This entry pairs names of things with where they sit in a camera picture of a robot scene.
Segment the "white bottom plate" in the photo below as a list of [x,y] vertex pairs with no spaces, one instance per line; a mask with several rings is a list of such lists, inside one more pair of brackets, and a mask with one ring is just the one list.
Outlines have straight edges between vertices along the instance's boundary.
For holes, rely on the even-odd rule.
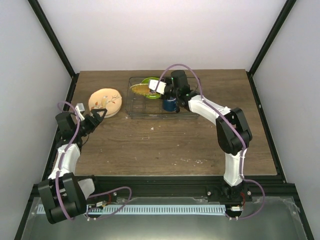
[[116,110],[116,111],[106,111],[105,109],[104,110],[101,110],[98,112],[98,114],[103,117],[104,119],[107,119],[107,118],[111,118],[113,116],[115,116],[117,113],[119,112],[119,110]]

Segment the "woven bamboo tray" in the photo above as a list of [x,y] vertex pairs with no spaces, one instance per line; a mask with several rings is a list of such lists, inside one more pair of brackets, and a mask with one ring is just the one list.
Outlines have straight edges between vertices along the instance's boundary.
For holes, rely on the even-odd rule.
[[129,89],[134,94],[141,95],[141,96],[146,96],[146,95],[149,95],[149,94],[157,94],[156,92],[152,92],[149,89],[148,84],[142,84],[142,83],[135,84],[135,85],[132,85]]

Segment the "dark blue ceramic mug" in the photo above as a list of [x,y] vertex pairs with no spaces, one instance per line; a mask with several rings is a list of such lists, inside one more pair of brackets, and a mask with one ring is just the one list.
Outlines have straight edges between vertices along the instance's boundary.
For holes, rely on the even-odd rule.
[[170,97],[169,99],[164,99],[162,102],[162,108],[167,112],[180,112],[180,108],[177,105],[177,99]]

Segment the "lime green plastic plate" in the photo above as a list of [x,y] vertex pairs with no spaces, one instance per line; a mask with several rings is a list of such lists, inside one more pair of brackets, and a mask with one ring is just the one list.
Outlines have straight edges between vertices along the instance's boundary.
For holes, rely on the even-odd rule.
[[[140,83],[141,84],[148,84],[150,82],[150,80],[159,80],[158,77],[147,77],[144,80],[142,80]],[[159,93],[155,93],[155,94],[148,94],[145,96],[148,99],[159,99],[161,97],[161,95]]]

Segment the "cream brown-rimmed plate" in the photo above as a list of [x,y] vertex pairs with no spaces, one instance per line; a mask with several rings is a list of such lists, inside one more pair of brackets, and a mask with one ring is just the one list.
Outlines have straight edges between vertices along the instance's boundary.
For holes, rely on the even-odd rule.
[[122,95],[114,88],[102,88],[91,94],[88,100],[89,111],[104,109],[115,112],[122,107]]

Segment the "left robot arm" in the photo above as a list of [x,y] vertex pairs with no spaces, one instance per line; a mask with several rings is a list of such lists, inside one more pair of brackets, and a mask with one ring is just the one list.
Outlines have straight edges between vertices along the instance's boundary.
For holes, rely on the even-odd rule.
[[51,174],[38,184],[39,195],[50,224],[84,214],[86,200],[97,202],[102,189],[92,178],[78,181],[75,170],[81,155],[83,137],[90,135],[104,120],[107,109],[92,109],[90,114],[78,111],[80,122],[75,123],[71,112],[56,115],[57,158]]

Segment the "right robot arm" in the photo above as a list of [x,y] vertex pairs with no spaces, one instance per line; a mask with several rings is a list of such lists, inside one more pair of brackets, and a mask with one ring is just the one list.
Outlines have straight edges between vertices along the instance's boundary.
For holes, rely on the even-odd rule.
[[217,141],[225,153],[224,184],[221,195],[229,202],[236,200],[243,189],[244,160],[253,139],[252,132],[242,109],[221,106],[203,95],[200,79],[195,76],[198,91],[191,90],[184,70],[174,70],[170,77],[160,76],[158,91],[165,99],[176,100],[176,111],[184,108],[209,120],[216,127]]

